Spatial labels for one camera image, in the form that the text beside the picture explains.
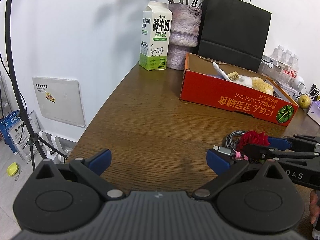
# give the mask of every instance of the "tripod leg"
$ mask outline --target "tripod leg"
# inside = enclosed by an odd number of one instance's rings
[[[35,147],[37,148],[39,154],[41,155],[41,157],[43,159],[47,159],[47,156],[45,155],[45,153],[44,153],[39,141],[35,141],[34,144],[35,144]]]
[[[30,155],[31,155],[31,163],[32,169],[35,170],[35,156],[33,155],[33,145],[30,145]]]
[[[59,150],[57,150],[55,147],[53,147],[50,143],[47,143],[45,140],[43,140],[40,136],[39,136],[39,141],[43,142],[43,144],[47,145],[50,149],[54,150],[57,154],[61,155],[62,157],[64,157],[65,159],[67,158],[67,156],[65,154],[63,154],[62,152],[60,152]]]

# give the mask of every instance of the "wooden table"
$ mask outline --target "wooden table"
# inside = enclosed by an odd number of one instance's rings
[[[206,152],[213,145],[221,145],[234,130],[265,131],[276,137],[319,135],[319,126],[301,109],[285,128],[244,114],[181,101],[182,74],[172,69],[146,71],[137,64],[96,114],[71,158],[87,158],[109,148],[112,164],[102,177],[120,189],[190,193],[216,177],[206,164]],[[310,189],[297,187],[306,200],[298,230],[310,237]]]

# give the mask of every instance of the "white wall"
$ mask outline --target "white wall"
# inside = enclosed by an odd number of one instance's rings
[[[0,5],[1,20],[4,2]],[[88,125],[139,60],[141,14],[147,2],[13,0],[12,52],[18,84],[28,111],[36,110],[42,130],[77,141],[85,128],[43,118],[32,77],[79,80]],[[317,83],[320,0],[252,0],[252,4],[272,12],[265,53],[271,54],[278,44],[291,49],[300,56],[299,74],[307,87]],[[4,55],[3,31],[0,39]]]

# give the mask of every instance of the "red cardboard box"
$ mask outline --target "red cardboard box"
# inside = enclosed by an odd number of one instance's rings
[[[213,60],[188,53],[186,56],[180,99],[206,106],[237,111],[255,118],[287,126],[299,108],[276,83],[266,76],[234,65],[216,62],[226,74],[260,77],[271,84],[280,98],[224,79],[212,77],[217,72]]]

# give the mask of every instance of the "red rose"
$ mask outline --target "red rose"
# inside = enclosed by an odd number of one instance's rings
[[[269,146],[268,135],[264,135],[264,132],[258,134],[256,131],[249,131],[241,136],[239,143],[237,144],[237,151],[242,152],[243,147],[247,144],[259,144]]]

